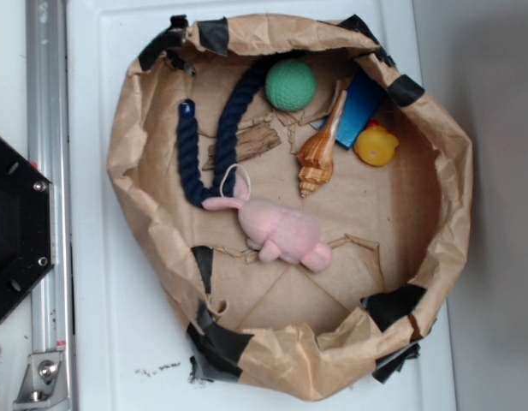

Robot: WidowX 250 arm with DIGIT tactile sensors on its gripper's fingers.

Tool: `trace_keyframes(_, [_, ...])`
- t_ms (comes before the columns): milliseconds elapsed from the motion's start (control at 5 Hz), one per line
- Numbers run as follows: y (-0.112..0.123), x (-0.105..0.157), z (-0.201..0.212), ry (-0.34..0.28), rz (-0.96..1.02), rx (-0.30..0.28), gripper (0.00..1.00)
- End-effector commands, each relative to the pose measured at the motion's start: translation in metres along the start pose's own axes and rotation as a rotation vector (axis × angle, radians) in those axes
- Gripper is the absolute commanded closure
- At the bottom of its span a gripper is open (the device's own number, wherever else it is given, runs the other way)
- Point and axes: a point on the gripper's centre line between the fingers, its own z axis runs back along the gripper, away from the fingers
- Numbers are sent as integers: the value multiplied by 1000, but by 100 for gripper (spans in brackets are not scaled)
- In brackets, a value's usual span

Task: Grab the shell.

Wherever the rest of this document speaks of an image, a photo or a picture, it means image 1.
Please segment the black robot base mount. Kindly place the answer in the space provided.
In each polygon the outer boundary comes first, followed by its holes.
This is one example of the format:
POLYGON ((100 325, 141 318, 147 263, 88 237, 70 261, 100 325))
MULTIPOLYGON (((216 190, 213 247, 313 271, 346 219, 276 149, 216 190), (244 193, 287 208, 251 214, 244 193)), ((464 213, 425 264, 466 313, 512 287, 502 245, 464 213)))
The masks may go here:
POLYGON ((52 188, 0 137, 0 324, 54 266, 52 188))

